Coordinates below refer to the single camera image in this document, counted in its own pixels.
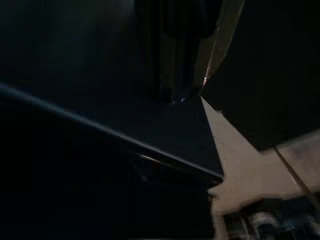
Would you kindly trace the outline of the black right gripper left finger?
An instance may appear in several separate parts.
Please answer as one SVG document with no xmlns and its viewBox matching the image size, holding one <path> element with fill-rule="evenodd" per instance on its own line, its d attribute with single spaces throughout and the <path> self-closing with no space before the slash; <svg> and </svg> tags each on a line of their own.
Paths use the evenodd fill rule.
<svg viewBox="0 0 320 240">
<path fill-rule="evenodd" d="M 146 0 L 148 67 L 158 100 L 173 102 L 175 95 L 175 40 L 164 31 L 165 0 Z"/>
</svg>

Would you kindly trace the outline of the silver fridge door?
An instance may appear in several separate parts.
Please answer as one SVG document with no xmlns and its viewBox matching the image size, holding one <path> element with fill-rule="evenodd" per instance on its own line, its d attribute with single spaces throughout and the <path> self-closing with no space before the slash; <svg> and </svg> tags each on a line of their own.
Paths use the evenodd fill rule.
<svg viewBox="0 0 320 240">
<path fill-rule="evenodd" d="M 212 36 L 204 42 L 205 72 L 201 88 L 224 61 L 246 0 L 222 0 Z"/>
</svg>

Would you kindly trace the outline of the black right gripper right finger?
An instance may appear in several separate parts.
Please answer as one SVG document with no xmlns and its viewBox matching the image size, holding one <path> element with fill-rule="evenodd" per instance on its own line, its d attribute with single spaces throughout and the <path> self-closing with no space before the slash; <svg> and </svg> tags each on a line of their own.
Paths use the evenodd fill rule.
<svg viewBox="0 0 320 240">
<path fill-rule="evenodd" d="M 189 99 L 206 82 L 200 51 L 210 34 L 210 0 L 177 0 L 176 6 L 176 98 Z"/>
</svg>

